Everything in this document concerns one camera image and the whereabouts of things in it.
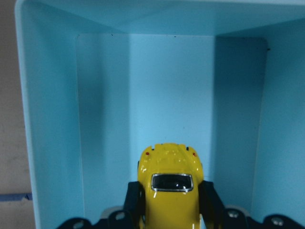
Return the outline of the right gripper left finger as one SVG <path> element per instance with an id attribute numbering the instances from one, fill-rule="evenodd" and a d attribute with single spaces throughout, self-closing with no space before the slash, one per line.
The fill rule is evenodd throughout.
<path id="1" fill-rule="evenodd" d="M 139 229 L 145 215 L 145 191 L 139 181 L 128 183 L 123 209 L 130 213 L 134 228 Z"/>

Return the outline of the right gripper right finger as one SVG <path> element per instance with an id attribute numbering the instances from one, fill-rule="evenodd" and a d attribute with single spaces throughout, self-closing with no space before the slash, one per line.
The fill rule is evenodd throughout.
<path id="1" fill-rule="evenodd" d="M 213 182 L 204 180 L 199 184 L 199 211 L 207 229 L 223 228 L 224 204 Z"/>

